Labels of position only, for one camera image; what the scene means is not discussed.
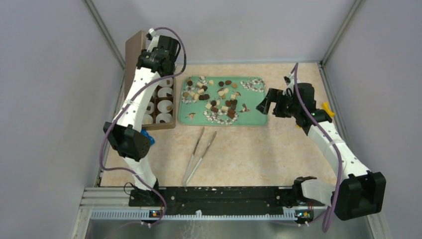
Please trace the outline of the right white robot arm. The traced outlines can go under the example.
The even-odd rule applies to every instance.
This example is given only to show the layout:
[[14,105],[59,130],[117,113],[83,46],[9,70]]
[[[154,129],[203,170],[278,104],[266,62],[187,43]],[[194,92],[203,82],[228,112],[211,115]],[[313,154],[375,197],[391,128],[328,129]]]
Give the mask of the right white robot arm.
[[305,205],[316,200],[329,206],[342,221],[381,212],[385,176],[381,172],[372,172],[354,155],[336,130],[331,115],[317,108],[312,84],[299,82],[293,74],[285,76],[284,80],[286,89],[270,88],[256,109],[266,115],[270,105],[275,103],[274,116],[294,118],[336,174],[335,184],[313,176],[298,177],[293,184],[293,201]]

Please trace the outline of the brown box lid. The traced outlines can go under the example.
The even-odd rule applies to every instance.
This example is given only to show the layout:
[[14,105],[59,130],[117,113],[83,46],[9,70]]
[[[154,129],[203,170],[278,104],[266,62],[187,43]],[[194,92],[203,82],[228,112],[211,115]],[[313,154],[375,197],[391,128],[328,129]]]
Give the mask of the brown box lid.
[[135,67],[142,49],[146,48],[146,31],[139,31],[130,37],[125,43],[125,77],[124,77],[124,99],[128,97],[133,84]]

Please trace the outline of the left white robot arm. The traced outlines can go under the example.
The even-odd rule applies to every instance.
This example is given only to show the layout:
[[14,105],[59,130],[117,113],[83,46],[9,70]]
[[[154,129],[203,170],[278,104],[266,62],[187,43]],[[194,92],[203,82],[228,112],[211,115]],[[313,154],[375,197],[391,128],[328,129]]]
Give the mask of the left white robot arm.
[[151,170],[148,152],[150,139],[142,134],[144,116],[152,96],[164,80],[178,76],[176,60],[185,53],[185,46],[178,34],[173,37],[158,34],[159,27],[148,30],[145,37],[150,41],[138,55],[129,92],[117,116],[105,122],[107,140],[118,155],[127,163],[125,171],[135,180],[134,192],[148,206],[159,201],[156,188],[158,181]]

